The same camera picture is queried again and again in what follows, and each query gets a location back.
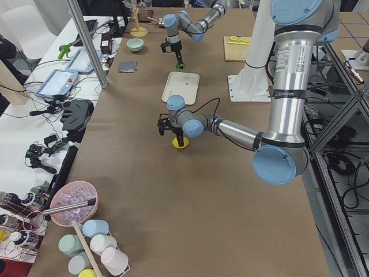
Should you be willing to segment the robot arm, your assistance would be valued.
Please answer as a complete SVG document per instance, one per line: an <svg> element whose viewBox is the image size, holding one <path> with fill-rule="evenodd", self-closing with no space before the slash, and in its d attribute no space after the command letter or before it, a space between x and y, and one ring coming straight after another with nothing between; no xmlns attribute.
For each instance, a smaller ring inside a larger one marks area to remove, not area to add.
<svg viewBox="0 0 369 277"><path fill-rule="evenodd" d="M177 58L178 68L184 69L185 63L180 53L182 50L182 43L179 31L185 32L195 42L200 42L210 25L225 15L227 8L227 1L214 1L210 11L196 23L191 21L188 12L185 10L181 10L177 12L177 14L166 14L163 17L163 21L167 37L165 38L165 42L160 45L162 52L174 52Z"/></svg>
<svg viewBox="0 0 369 277"><path fill-rule="evenodd" d="M239 123L192 111L180 95L167 99L165 127L182 140L204 131L252 151L253 169L266 183L283 185L307 167L300 133L313 48L332 42L338 33L340 1L262 1L245 65L228 77L231 106L246 116Z"/></svg>

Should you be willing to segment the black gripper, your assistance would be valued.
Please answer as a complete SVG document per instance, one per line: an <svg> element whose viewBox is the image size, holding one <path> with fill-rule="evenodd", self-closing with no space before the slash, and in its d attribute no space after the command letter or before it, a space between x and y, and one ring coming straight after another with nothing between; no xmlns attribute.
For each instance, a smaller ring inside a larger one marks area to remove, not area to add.
<svg viewBox="0 0 369 277"><path fill-rule="evenodd" d="M182 59L182 55L180 53L180 51L182 50L181 41L178 41L175 43L169 42L169 45L170 45L171 52L175 53L176 55L177 63L184 63Z"/></svg>
<svg viewBox="0 0 369 277"><path fill-rule="evenodd" d="M169 124L169 128L173 133L176 134L176 147L184 147L183 130L181 127L174 126L172 123Z"/></svg>

